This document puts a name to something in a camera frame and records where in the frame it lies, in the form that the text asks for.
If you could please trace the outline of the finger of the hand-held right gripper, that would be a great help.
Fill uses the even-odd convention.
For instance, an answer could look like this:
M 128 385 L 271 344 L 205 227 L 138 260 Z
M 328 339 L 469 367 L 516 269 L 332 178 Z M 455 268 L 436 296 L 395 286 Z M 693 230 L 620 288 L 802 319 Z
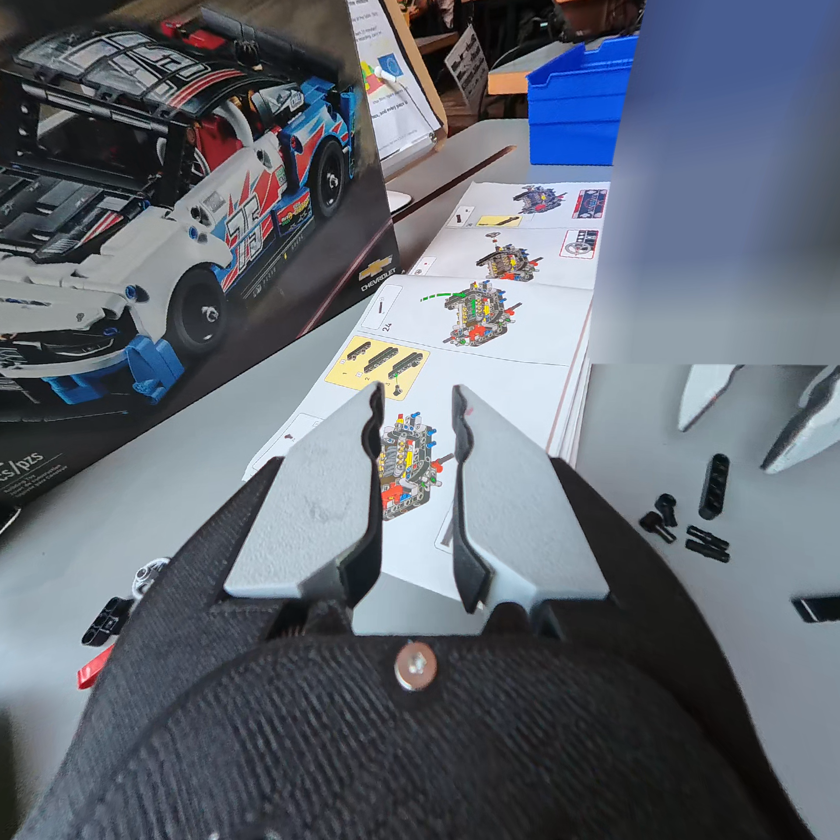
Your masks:
M 678 430 L 694 426 L 732 383 L 742 365 L 691 365 L 679 405 Z
M 828 365 L 809 383 L 799 411 L 765 456 L 762 472 L 772 475 L 805 461 L 839 440 L 839 366 Z

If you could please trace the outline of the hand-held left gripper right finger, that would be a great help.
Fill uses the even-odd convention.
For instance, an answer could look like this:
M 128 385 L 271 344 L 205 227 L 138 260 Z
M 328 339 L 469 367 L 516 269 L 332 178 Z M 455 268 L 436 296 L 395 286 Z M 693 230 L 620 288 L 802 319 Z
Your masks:
M 464 385 L 452 393 L 453 567 L 467 613 L 602 601 L 610 589 L 550 457 Z

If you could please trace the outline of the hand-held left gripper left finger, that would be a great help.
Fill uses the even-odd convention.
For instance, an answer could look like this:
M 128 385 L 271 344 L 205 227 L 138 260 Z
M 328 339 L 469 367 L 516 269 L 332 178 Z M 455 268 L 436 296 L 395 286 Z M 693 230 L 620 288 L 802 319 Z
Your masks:
M 378 458 L 384 386 L 372 383 L 296 443 L 224 589 L 234 597 L 356 606 L 382 564 Z

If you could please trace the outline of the short black lego beam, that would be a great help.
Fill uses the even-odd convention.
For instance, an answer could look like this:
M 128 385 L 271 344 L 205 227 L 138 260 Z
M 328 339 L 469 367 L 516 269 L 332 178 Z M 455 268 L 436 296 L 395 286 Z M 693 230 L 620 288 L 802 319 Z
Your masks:
M 710 458 L 698 507 L 698 514 L 704 520 L 710 521 L 723 511 L 729 467 L 730 459 L 724 454 L 714 454 Z

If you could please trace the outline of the white round lego piece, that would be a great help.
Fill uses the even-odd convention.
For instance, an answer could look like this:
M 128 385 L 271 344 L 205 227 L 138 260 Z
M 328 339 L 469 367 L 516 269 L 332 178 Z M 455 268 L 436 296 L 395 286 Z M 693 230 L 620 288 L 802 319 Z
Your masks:
M 167 557 L 154 559 L 137 570 L 131 586 L 132 598 L 136 602 L 144 597 L 170 561 L 171 559 Z

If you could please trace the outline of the long black lego beam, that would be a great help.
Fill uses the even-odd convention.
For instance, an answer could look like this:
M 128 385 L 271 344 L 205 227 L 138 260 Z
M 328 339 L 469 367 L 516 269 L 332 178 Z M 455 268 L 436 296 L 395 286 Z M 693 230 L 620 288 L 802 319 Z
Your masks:
M 805 623 L 837 623 L 840 619 L 840 595 L 810 595 L 791 599 Z

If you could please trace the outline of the lego instruction booklet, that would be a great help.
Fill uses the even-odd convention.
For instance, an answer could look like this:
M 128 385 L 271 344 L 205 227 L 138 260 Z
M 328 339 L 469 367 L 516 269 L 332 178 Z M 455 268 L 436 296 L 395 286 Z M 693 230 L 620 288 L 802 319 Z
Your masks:
M 452 388 L 568 454 L 609 183 L 472 183 L 415 265 L 385 278 L 247 480 L 352 394 L 385 387 L 383 571 L 455 597 Z

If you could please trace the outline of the black lego connector with holes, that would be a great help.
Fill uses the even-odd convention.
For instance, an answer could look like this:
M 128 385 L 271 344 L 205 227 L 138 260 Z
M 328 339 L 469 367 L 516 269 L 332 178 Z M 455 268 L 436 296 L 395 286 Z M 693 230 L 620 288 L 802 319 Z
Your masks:
M 112 636 L 118 636 L 130 617 L 133 605 L 133 598 L 114 596 L 109 599 L 83 634 L 80 643 L 98 648 L 105 645 Z

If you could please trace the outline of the red lego piece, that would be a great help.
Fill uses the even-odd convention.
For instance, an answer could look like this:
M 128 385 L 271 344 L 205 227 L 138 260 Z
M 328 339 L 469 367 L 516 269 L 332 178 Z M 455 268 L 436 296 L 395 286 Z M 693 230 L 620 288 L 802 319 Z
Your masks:
M 79 690 L 89 690 L 95 685 L 100 673 L 109 660 L 113 648 L 114 644 L 105 647 L 96 657 L 78 669 L 77 687 Z

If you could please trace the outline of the black lego set box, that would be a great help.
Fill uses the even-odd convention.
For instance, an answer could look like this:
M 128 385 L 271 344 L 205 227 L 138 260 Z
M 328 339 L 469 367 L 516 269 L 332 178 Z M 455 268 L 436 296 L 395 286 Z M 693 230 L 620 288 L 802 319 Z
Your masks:
M 110 4 L 2 33 L 3 514 L 401 267 L 347 2 Z

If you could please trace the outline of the blue plastic bin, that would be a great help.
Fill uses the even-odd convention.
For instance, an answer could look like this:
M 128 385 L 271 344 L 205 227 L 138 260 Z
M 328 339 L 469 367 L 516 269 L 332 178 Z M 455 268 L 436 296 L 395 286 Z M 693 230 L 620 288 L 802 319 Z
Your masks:
M 611 165 L 638 37 L 576 45 L 528 74 L 530 162 Z

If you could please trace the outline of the white document stand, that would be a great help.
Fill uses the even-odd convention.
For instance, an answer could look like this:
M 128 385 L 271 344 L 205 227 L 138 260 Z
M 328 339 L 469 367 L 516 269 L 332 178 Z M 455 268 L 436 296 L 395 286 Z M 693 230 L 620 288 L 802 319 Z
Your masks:
M 423 134 L 408 145 L 381 158 L 382 175 L 391 214 L 408 207 L 413 199 L 407 193 L 391 189 L 390 182 L 432 157 L 443 146 L 447 133 L 446 127 L 443 127 L 435 132 Z

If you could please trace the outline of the background printed sign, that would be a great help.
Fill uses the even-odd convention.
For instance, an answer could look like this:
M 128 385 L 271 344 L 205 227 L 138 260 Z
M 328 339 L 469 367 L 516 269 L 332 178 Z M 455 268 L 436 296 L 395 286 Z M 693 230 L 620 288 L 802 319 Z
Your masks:
M 464 34 L 449 51 L 444 63 L 469 111 L 477 115 L 487 89 L 489 68 L 472 24 L 467 26 Z

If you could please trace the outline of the printed instruction sheet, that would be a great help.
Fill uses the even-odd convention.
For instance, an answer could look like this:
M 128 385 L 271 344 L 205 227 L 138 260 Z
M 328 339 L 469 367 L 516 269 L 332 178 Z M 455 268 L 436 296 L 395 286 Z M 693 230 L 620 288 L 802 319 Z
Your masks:
M 347 5 L 381 160 L 414 141 L 422 132 L 417 130 L 404 95 L 374 74 L 377 65 L 397 76 L 403 73 L 396 39 L 386 22 L 381 1 L 349 1 Z

